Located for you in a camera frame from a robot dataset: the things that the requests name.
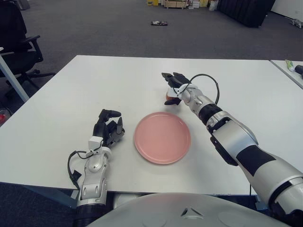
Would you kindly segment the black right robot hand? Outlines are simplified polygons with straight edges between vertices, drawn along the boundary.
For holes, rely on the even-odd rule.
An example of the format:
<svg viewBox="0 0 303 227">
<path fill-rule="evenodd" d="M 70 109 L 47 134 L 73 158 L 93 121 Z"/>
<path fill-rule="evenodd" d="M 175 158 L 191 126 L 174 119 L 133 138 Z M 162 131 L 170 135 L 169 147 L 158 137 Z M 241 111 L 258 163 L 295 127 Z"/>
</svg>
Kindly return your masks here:
<svg viewBox="0 0 303 227">
<path fill-rule="evenodd" d="M 173 72 L 173 74 L 170 73 L 162 73 L 162 77 L 167 81 L 170 88 L 180 88 L 184 84 L 190 83 L 190 80 L 187 79 L 183 74 Z M 179 105 L 181 102 L 181 99 L 178 97 L 169 97 L 168 94 L 166 94 L 166 101 L 165 105 Z"/>
</svg>

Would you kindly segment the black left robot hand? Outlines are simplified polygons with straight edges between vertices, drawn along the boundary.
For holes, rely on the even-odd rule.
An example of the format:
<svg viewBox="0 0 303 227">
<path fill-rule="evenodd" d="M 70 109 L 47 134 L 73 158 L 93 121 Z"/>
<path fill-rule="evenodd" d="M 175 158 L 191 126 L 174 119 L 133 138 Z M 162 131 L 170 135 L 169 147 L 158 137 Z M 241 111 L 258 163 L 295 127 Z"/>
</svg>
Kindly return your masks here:
<svg viewBox="0 0 303 227">
<path fill-rule="evenodd" d="M 94 125 L 92 137 L 88 141 L 90 151 L 101 147 L 111 147 L 124 136 L 122 115 L 118 111 L 103 109 Z"/>
</svg>

